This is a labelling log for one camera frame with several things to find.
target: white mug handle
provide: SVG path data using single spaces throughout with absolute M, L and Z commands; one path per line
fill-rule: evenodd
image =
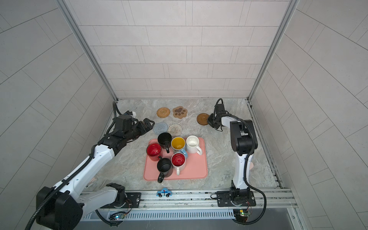
M 202 154 L 203 154 L 202 149 L 201 149 L 199 146 L 197 146 L 197 149 L 198 149 L 197 153 L 198 153 L 199 155 L 202 155 Z

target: tray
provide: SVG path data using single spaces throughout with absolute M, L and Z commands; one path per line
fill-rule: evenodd
M 203 151 L 202 155 L 198 153 L 188 153 L 187 165 L 183 171 L 180 171 L 180 175 L 176 175 L 176 172 L 173 171 L 171 176 L 165 177 L 164 180 L 184 180 L 184 179 L 202 179 L 207 177 L 208 169 L 207 169 L 207 158 L 206 158 L 206 147 L 205 140 L 203 138 L 198 137 L 199 146 Z M 157 139 L 152 139 L 148 142 L 148 144 L 158 143 Z M 162 149 L 162 157 L 171 159 L 172 155 L 174 155 L 173 148 L 170 147 L 170 153 L 167 153 L 165 149 Z M 157 162 L 153 161 L 146 154 L 146 164 L 144 165 L 143 178 L 147 181 L 157 181 L 157 178 L 160 172 L 157 170 Z

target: mug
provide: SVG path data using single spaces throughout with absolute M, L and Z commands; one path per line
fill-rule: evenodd
M 163 132 L 157 137 L 158 143 L 166 149 L 166 152 L 169 153 L 169 148 L 171 147 L 171 134 L 168 132 Z
M 162 183 L 165 177 L 171 176 L 173 173 L 173 165 L 171 164 L 171 160 L 169 158 L 159 157 L 160 160 L 157 162 L 157 169 L 160 172 L 159 177 L 157 179 L 158 183 Z
M 187 152 L 188 153 L 198 153 L 202 155 L 202 149 L 199 147 L 199 139 L 196 136 L 189 136 L 187 138 Z
M 158 161 L 160 160 L 159 157 L 162 157 L 161 150 L 161 145 L 159 143 L 152 143 L 147 147 L 146 153 L 151 160 Z
M 188 154 L 185 151 L 185 140 L 182 137 L 175 137 L 171 141 L 171 147 L 173 147 L 174 152 L 181 152 L 185 158 L 188 158 Z
M 173 168 L 176 170 L 176 175 L 180 175 L 180 171 L 182 171 L 187 164 L 185 155 L 181 152 L 175 153 L 171 157 L 171 164 L 173 164 Z

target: black mounting plate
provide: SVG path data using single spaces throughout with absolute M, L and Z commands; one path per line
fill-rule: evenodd
M 133 208 L 138 208 L 139 202 L 141 201 L 141 193 L 140 192 L 126 192 L 127 198 L 132 201 Z M 108 204 L 105 206 L 102 206 L 101 208 L 115 208 L 113 205 Z M 125 202 L 125 204 L 120 208 L 128 208 L 128 203 Z
M 240 207 L 240 206 L 248 206 L 248 202 L 249 202 L 250 206 L 256 206 L 255 199 L 252 199 L 252 198 L 247 199 L 248 202 L 245 201 L 241 205 L 234 205 L 231 202 L 230 193 L 229 192 L 226 192 L 226 191 L 217 191 L 216 194 L 217 194 L 217 205 L 219 207 Z M 254 197 L 254 194 L 253 194 L 252 191 L 250 191 L 250 197 Z

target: white mug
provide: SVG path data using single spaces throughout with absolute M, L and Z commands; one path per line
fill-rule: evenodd
M 174 153 L 171 157 L 171 164 L 176 171 L 176 175 L 180 175 L 180 171 L 182 171 L 187 164 L 185 155 L 181 152 Z
M 186 141 L 188 153 L 198 153 L 202 155 L 202 149 L 199 147 L 199 139 L 196 136 L 189 136 Z

